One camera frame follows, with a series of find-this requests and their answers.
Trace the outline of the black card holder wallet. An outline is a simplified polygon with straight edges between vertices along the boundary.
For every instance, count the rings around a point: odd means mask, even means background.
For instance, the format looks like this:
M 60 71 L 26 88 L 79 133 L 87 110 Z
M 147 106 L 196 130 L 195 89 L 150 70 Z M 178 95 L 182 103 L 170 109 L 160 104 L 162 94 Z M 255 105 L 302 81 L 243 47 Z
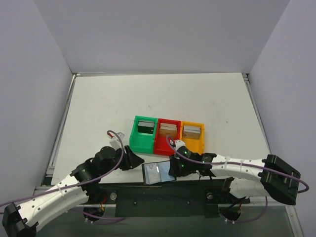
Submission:
M 169 175 L 170 161 L 160 161 L 142 164 L 143 181 L 145 185 L 154 185 L 176 181 Z

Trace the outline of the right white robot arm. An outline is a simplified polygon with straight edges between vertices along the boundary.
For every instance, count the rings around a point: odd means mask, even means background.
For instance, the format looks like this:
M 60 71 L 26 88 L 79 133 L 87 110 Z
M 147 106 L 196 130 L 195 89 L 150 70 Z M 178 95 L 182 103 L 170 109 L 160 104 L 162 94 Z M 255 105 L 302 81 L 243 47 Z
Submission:
M 232 181 L 220 191 L 221 198 L 231 202 L 236 198 L 270 196 L 274 200 L 295 205 L 301 174 L 280 157 L 267 155 L 264 159 L 236 159 L 214 153 L 198 154 L 183 142 L 171 146 L 169 175 L 230 177 Z

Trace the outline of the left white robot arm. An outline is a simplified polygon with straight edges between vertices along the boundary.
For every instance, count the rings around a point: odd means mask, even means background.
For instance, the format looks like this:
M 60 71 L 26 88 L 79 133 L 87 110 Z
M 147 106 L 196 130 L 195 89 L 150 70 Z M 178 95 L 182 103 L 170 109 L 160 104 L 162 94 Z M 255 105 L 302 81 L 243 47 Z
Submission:
M 3 213 L 2 225 L 9 237 L 34 237 L 36 233 L 73 207 L 101 199 L 98 183 L 116 169 L 137 168 L 144 160 L 129 146 L 114 149 L 103 147 L 94 157 L 78 165 L 62 181 L 29 201 L 9 204 Z

